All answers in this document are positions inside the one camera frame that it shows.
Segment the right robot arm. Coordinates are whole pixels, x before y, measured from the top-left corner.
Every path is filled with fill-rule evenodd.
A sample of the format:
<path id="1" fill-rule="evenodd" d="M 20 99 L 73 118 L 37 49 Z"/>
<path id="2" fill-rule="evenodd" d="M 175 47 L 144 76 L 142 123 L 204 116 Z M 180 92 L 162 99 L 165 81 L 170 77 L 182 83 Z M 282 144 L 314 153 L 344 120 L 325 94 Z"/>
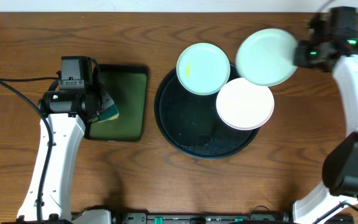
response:
<path id="1" fill-rule="evenodd" d="M 326 223 L 345 208 L 358 204 L 358 12 L 334 7 L 328 19 L 316 13 L 309 40 L 299 41 L 297 67 L 330 72 L 341 95 L 346 120 L 345 139 L 323 163 L 322 181 L 292 206 L 294 223 Z"/>

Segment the green yellow sponge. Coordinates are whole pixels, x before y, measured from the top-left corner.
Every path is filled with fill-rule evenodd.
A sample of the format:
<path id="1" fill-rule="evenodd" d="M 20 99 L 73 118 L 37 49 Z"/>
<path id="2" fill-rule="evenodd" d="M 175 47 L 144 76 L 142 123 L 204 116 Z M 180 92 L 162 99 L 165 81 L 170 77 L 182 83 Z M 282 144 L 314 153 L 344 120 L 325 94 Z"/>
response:
<path id="1" fill-rule="evenodd" d="M 119 111 L 116 105 L 111 105 L 110 107 L 106 108 L 105 110 L 100 111 L 99 113 L 99 122 L 105 122 L 114 120 L 119 117 Z"/>

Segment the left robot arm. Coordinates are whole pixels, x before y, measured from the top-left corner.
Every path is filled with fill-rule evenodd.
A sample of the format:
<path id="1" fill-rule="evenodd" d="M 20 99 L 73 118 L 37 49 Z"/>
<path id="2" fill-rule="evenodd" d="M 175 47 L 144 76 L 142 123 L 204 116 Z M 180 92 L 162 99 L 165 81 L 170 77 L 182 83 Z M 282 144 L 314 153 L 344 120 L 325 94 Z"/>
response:
<path id="1" fill-rule="evenodd" d="M 71 184 L 86 127 L 119 117 L 89 57 L 62 57 L 60 77 L 39 100 L 40 144 L 16 223 L 71 223 Z"/>

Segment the mint green plate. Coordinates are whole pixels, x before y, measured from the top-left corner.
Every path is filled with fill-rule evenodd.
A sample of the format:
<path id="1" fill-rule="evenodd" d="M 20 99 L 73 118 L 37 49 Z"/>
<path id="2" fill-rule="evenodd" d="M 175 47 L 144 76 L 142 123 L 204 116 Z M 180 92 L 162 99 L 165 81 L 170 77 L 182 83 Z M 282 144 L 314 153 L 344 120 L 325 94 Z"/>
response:
<path id="1" fill-rule="evenodd" d="M 217 93 L 229 80 L 231 64 L 219 47 L 197 43 L 187 47 L 176 65 L 177 78 L 187 91 L 196 95 Z"/>
<path id="2" fill-rule="evenodd" d="M 297 40 L 282 29 L 263 29 L 246 38 L 236 53 L 240 77 L 260 86 L 274 86 L 297 70 L 293 64 Z"/>

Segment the pink white plate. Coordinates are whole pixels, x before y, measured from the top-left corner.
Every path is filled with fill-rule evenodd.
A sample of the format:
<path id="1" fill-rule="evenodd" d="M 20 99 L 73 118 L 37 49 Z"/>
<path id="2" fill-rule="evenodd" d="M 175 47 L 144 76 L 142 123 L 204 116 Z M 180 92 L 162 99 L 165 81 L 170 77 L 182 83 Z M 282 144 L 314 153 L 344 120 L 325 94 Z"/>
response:
<path id="1" fill-rule="evenodd" d="M 221 120 L 229 127 L 242 131 L 264 125 L 272 116 L 274 107 L 270 89 L 245 78 L 227 82 L 216 98 L 216 110 Z"/>

